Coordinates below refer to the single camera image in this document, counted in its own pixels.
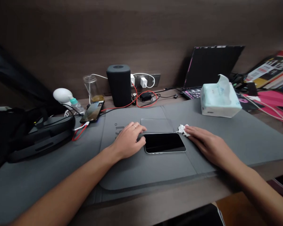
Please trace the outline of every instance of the pink notebook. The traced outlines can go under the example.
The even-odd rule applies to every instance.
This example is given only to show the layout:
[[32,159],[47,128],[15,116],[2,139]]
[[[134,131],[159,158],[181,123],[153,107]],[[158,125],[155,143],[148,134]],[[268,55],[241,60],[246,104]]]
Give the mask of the pink notebook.
[[[276,91],[263,91],[263,92],[259,92],[258,94],[259,94],[259,97],[262,103],[268,104],[269,106],[273,107],[277,112],[279,112],[283,116],[283,111],[276,108],[276,106],[283,107],[283,94],[282,93],[279,93]],[[275,113],[272,109],[270,109],[267,106],[263,110],[273,116],[279,117],[277,113]]]

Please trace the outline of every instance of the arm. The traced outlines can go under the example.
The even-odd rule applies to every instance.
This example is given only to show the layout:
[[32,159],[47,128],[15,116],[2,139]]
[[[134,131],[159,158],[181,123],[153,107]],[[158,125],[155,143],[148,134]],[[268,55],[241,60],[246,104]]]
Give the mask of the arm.
[[224,140],[193,126],[186,126],[188,138],[213,164],[231,175],[242,187],[245,195],[272,225],[283,225],[283,197],[255,170],[247,167],[227,146]]
[[138,122],[131,122],[112,145],[46,193],[10,225],[67,225],[107,171],[116,162],[134,155],[145,145],[144,137],[138,142],[136,140],[138,134],[146,130]]

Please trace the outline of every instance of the red cable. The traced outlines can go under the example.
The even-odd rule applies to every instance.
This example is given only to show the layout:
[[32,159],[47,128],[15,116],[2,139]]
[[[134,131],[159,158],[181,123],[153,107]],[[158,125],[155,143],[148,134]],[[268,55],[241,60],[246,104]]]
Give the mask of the red cable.
[[[156,93],[155,93],[155,92],[153,92],[153,91],[147,90],[147,91],[145,91],[145,92],[140,93],[138,96],[136,96],[136,98],[135,98],[135,99],[134,99],[134,100],[133,100],[130,104],[132,104],[134,101],[136,101],[136,100],[139,98],[139,96],[140,96],[140,95],[142,95],[143,93],[146,93],[146,92],[154,93],[154,94],[155,94],[155,96],[156,96],[156,101],[157,101],[157,95],[156,95]],[[124,106],[124,107],[106,108],[106,109],[101,110],[101,112],[102,112],[102,111],[105,111],[105,110],[110,110],[110,109],[125,108],[125,107],[128,107],[130,104],[128,104],[128,105],[126,105],[126,106]],[[140,106],[138,106],[138,104],[137,104],[137,102],[136,102],[136,106],[137,106],[137,107],[140,107],[140,108],[150,107],[150,106],[152,106],[153,104],[150,104],[150,105],[147,105],[147,106],[140,107]]]
[[82,134],[82,132],[86,129],[86,127],[87,127],[87,125],[82,129],[82,131],[80,132],[80,134],[75,138],[76,133],[79,131],[79,130],[76,130],[75,133],[74,133],[74,135],[73,135],[73,137],[72,137],[72,141],[76,141],[76,140],[80,137],[80,135]]
[[[132,83],[132,85],[133,85],[133,87],[134,87],[134,89],[135,89],[135,91],[136,91],[136,94],[137,94],[137,89],[136,89],[136,87],[134,86],[133,83]],[[155,102],[153,103],[153,104],[155,104],[156,101],[157,101],[157,95],[156,95],[155,92],[150,91],[150,90],[140,93],[138,96],[136,96],[136,98],[135,98],[130,104],[132,104],[134,101],[136,101],[136,100],[139,98],[140,95],[142,95],[143,93],[146,93],[146,92],[151,92],[151,93],[154,93],[154,94],[155,94],[156,100],[155,100]],[[102,112],[102,111],[105,111],[105,110],[110,110],[110,109],[125,108],[125,107],[128,107],[130,104],[128,104],[128,105],[126,105],[126,106],[124,106],[124,107],[106,108],[106,109],[104,109],[104,110],[101,110],[101,112]],[[140,106],[138,106],[138,104],[137,104],[137,102],[136,102],[136,106],[137,106],[137,107],[140,107],[140,108],[150,107],[150,106],[152,106],[153,104],[140,107]],[[76,130],[75,133],[74,133],[74,135],[73,135],[73,137],[72,137],[72,141],[76,141],[76,140],[80,137],[80,135],[82,134],[82,132],[86,129],[86,127],[87,127],[87,125],[85,125],[85,127],[82,129],[82,131],[80,132],[80,134],[75,138],[75,135],[76,135],[76,133],[78,132],[78,130]]]

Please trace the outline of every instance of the white lamp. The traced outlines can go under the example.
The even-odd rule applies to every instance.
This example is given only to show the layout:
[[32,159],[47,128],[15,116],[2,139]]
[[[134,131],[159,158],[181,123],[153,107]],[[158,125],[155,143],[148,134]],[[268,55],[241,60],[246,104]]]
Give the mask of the white lamp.
[[61,104],[67,104],[69,106],[71,106],[71,103],[69,101],[69,95],[72,95],[72,92],[70,92],[70,90],[65,89],[65,88],[58,88],[53,92],[53,98],[56,99],[58,102],[60,102]]

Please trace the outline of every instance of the charger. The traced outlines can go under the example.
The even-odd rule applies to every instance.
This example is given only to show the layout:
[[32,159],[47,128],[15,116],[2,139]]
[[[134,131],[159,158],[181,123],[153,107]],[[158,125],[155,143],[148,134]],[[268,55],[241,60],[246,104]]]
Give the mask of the charger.
[[146,78],[142,77],[141,78],[141,86],[142,86],[142,88],[147,88],[147,83],[148,83],[148,81],[146,80]]
[[149,92],[143,93],[139,96],[141,101],[147,101],[152,98],[151,94]]
[[133,85],[135,85],[135,77],[133,76],[133,74],[131,74],[130,79],[131,79],[131,86],[133,87]]

